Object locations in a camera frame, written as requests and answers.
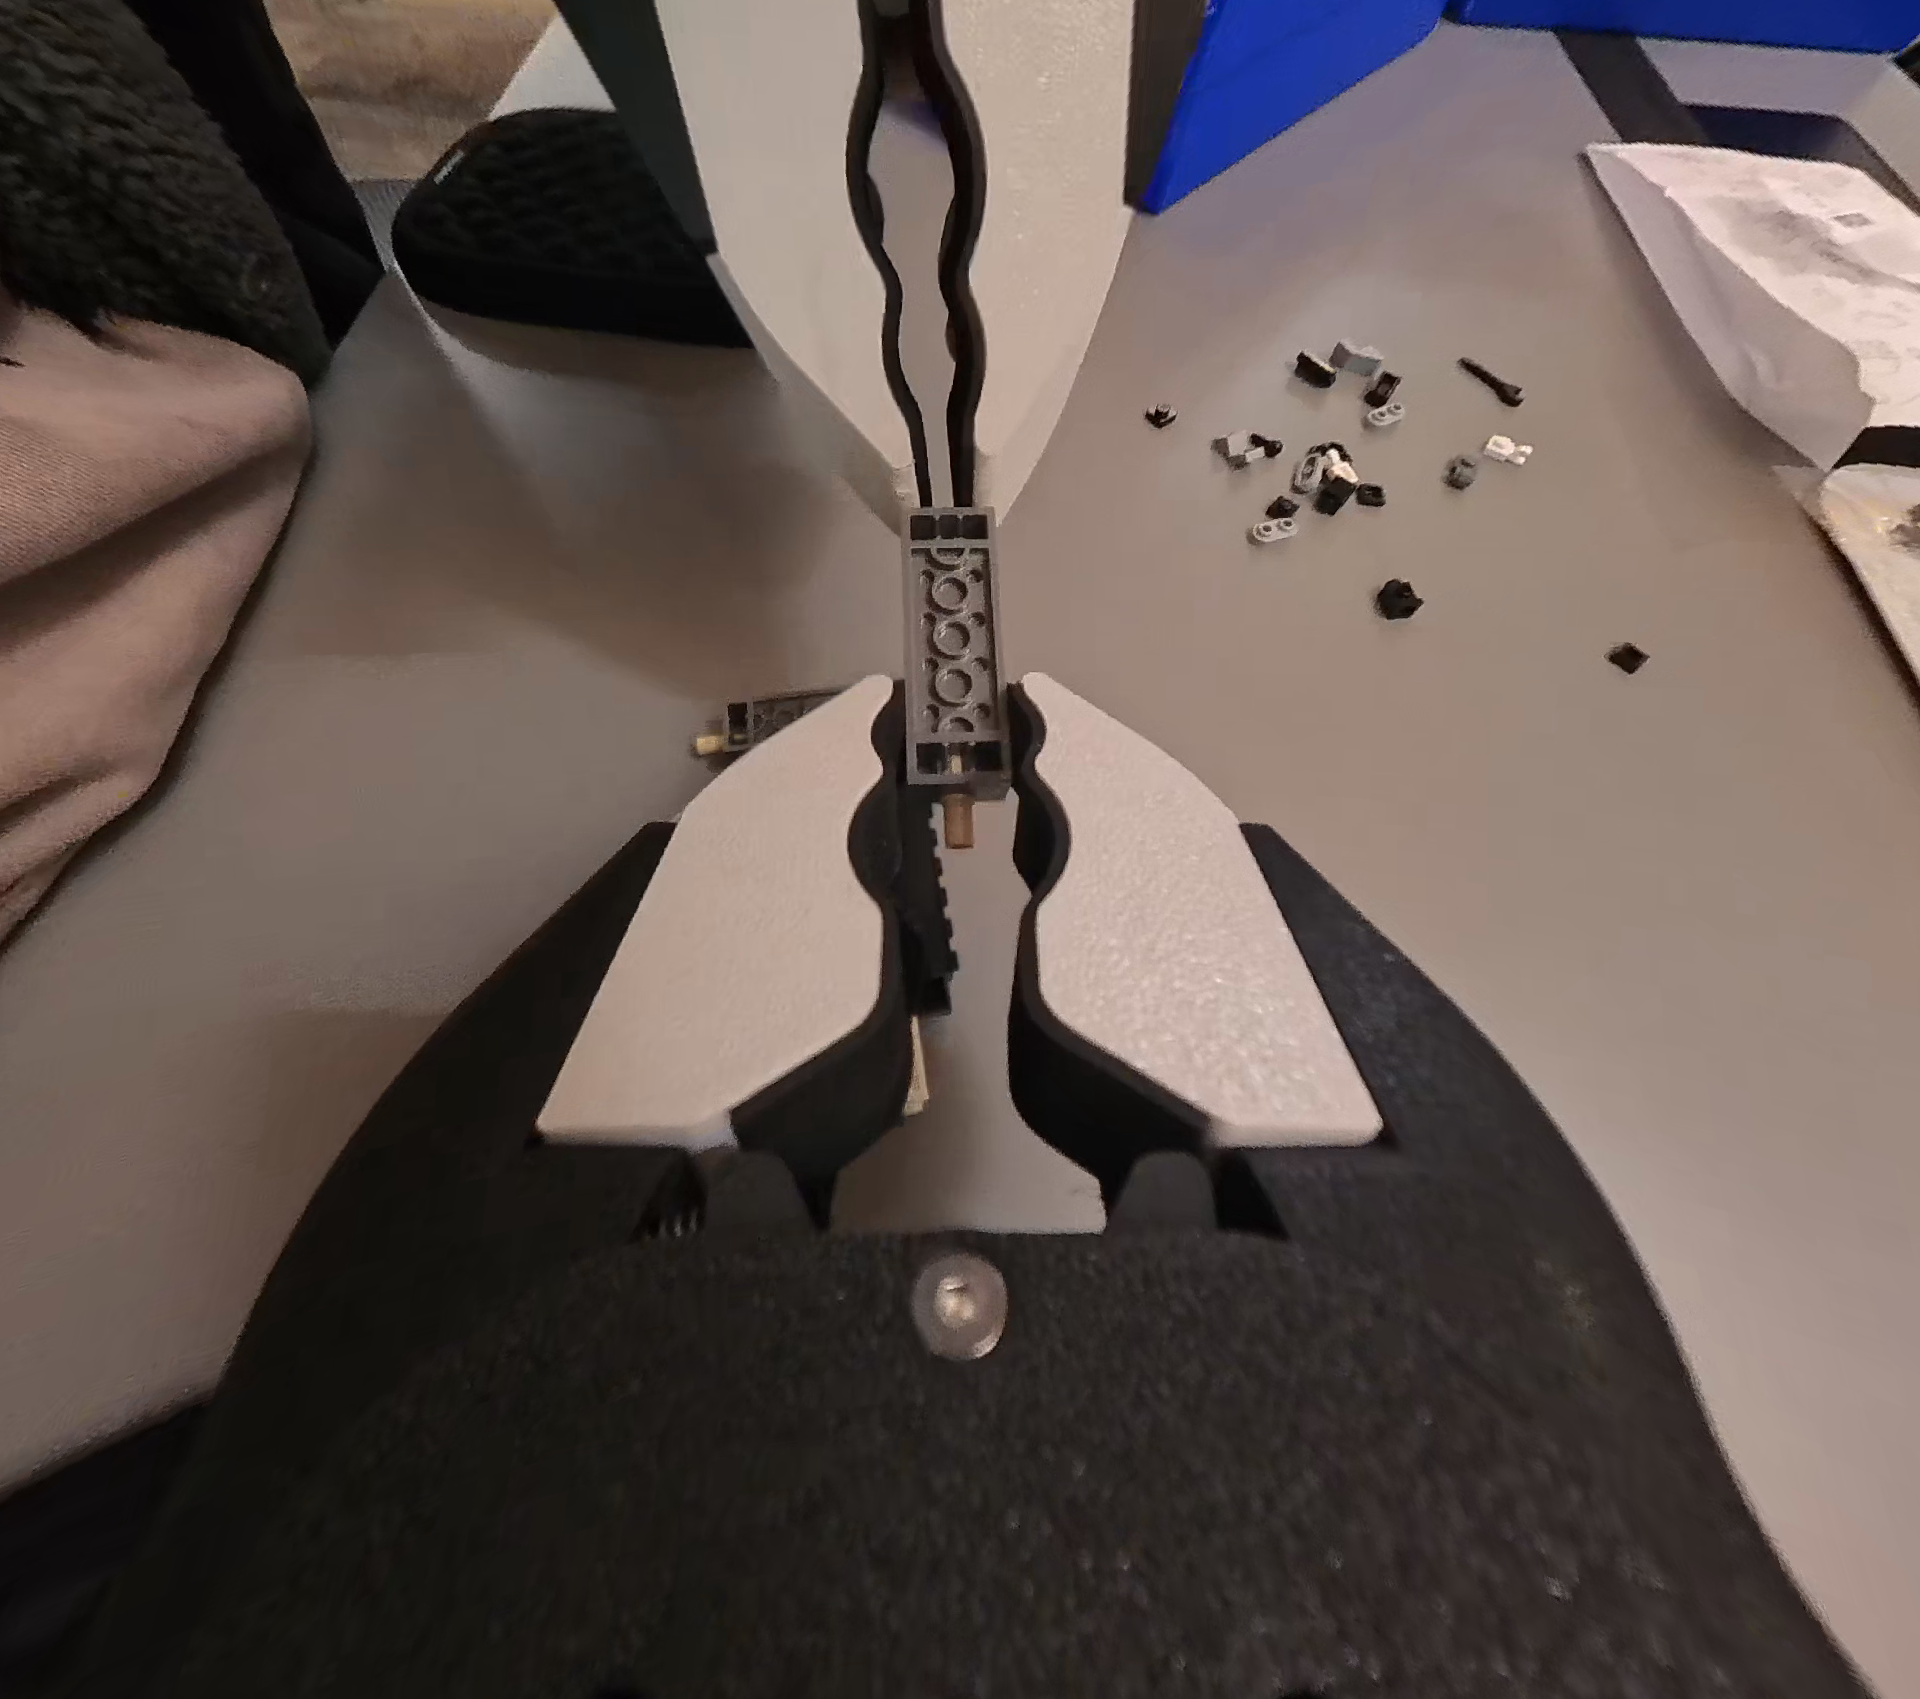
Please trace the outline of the white printed paper bag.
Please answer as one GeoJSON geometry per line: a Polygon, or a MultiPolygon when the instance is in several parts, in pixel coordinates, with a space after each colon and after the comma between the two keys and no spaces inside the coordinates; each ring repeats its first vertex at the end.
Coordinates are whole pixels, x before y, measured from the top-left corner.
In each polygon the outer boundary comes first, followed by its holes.
{"type": "Polygon", "coordinates": [[[1837,162],[1651,142],[1585,160],[1745,414],[1824,470],[1916,432],[1916,208],[1837,162]]]}

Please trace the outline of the clear bag of black gears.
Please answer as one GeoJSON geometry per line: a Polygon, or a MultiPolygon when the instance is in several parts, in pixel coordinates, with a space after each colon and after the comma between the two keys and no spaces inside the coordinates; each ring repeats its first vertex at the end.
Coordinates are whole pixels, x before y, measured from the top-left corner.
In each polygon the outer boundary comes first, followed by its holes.
{"type": "Polygon", "coordinates": [[[1777,478],[1822,532],[1910,685],[1919,685],[1919,470],[1789,464],[1777,478]]]}

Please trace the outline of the person's black fleece jacket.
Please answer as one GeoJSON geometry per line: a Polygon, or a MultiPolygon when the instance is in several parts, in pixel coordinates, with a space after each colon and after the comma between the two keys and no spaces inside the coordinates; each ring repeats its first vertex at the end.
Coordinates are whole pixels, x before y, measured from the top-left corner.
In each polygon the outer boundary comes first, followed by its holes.
{"type": "Polygon", "coordinates": [[[317,386],[385,270],[266,0],[3,0],[4,290],[317,386]]]}

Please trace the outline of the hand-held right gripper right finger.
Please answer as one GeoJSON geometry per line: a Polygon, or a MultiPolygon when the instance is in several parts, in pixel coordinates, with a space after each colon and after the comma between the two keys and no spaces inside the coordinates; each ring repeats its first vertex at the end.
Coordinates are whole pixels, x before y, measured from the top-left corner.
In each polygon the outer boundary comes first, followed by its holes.
{"type": "Polygon", "coordinates": [[[1177,1151],[1351,1149],[1380,1107],[1237,815],[1060,679],[1011,693],[1011,1087],[1101,1185],[1177,1151]]]}

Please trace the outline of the scattered small toy bricks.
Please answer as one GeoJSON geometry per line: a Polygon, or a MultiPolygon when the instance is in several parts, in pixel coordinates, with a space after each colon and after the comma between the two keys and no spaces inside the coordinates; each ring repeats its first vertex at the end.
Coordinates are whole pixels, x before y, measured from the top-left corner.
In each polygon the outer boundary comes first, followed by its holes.
{"type": "MultiPolygon", "coordinates": [[[[1483,368],[1474,360],[1460,360],[1460,368],[1477,378],[1508,408],[1524,402],[1524,390],[1514,382],[1483,368]]],[[[1348,386],[1359,396],[1359,420],[1367,430],[1392,430],[1404,420],[1402,386],[1404,376],[1389,368],[1377,348],[1337,342],[1326,356],[1298,352],[1293,376],[1317,392],[1330,392],[1348,386]]],[[[1177,426],[1181,416],[1165,402],[1143,412],[1143,420],[1157,432],[1177,426]]],[[[1240,428],[1212,438],[1210,452],[1228,470],[1254,470],[1277,464],[1286,458],[1283,438],[1260,434],[1253,428],[1240,428]]],[[[1443,484],[1450,492],[1467,492],[1477,484],[1483,464],[1524,466],[1533,456],[1533,446],[1511,436],[1495,434],[1472,454],[1455,456],[1443,472],[1443,484]]],[[[1386,490],[1378,482],[1362,478],[1362,468],[1355,454],[1338,440],[1310,446],[1289,468],[1286,488],[1272,496],[1260,510],[1260,516],[1248,524],[1244,538],[1253,548],[1283,546],[1298,538],[1306,516],[1334,518],[1351,508],[1380,512],[1386,508],[1386,490]]],[[[1425,596],[1404,578],[1385,580],[1375,596],[1375,616],[1389,624],[1402,624],[1426,606],[1425,596]]],[[[1608,649],[1606,661],[1635,675],[1651,663],[1644,647],[1623,641],[1608,649]]]]}

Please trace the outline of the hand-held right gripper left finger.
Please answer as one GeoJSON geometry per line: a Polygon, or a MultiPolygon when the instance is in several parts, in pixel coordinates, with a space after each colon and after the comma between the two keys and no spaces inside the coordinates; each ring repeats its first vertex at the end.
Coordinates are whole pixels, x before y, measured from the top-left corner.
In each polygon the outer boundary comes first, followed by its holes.
{"type": "Polygon", "coordinates": [[[831,1183],[914,1075],[898,687],[868,675],[685,807],[539,1115],[551,1143],[777,1155],[831,1183]]]}

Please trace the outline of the person's beige shirt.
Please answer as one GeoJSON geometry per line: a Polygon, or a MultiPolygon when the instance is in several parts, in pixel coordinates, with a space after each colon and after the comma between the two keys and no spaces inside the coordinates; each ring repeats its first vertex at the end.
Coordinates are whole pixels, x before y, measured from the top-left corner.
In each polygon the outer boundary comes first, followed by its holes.
{"type": "Polygon", "coordinates": [[[308,412],[232,342],[4,296],[4,939],[164,773],[292,512],[308,412]]]}

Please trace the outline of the dark toy brick assembly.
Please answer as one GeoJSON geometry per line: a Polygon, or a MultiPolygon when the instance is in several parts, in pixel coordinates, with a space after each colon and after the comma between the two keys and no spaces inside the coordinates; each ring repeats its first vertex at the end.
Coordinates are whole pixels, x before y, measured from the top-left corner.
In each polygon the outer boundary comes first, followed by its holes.
{"type": "MultiPolygon", "coordinates": [[[[770,741],[785,727],[829,703],[845,689],[842,683],[814,687],[727,705],[724,713],[708,721],[691,741],[698,759],[716,769],[735,757],[770,741]]],[[[953,1009],[953,979],[959,971],[959,953],[953,937],[949,889],[944,885],[942,855],[935,837],[932,797],[904,783],[896,785],[898,869],[892,879],[892,905],[901,925],[904,959],[904,987],[908,1009],[911,1081],[902,1101],[902,1117],[923,1113],[931,1099],[925,1021],[949,1015],[953,1009]]]]}

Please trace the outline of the black diamond-textured object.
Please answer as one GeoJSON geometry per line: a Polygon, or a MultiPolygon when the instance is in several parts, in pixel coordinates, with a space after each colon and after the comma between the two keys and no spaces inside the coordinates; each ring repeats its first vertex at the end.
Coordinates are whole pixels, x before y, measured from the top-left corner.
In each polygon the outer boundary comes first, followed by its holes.
{"type": "Polygon", "coordinates": [[[703,350],[749,332],[613,112],[470,128],[399,202],[396,272],[468,320],[703,350]]]}

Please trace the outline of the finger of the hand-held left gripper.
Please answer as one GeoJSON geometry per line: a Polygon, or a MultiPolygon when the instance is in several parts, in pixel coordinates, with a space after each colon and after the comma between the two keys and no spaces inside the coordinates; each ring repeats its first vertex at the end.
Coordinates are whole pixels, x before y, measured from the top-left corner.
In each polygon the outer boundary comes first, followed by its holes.
{"type": "Polygon", "coordinates": [[[1133,228],[1139,0],[917,0],[953,166],[939,290],[953,498],[1012,510],[1074,390],[1133,228]]]}
{"type": "Polygon", "coordinates": [[[710,226],[708,268],[789,412],[876,514],[923,500],[901,280],[868,176],[867,0],[653,0],[710,226]]]}

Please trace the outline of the dark grey toy axle brick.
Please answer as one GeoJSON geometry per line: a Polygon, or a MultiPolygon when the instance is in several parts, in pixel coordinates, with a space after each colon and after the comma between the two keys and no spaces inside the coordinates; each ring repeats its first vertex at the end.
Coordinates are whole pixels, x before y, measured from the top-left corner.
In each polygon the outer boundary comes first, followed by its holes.
{"type": "Polygon", "coordinates": [[[1011,787],[994,520],[917,510],[901,542],[906,779],[940,795],[1002,799],[1011,787]]]}

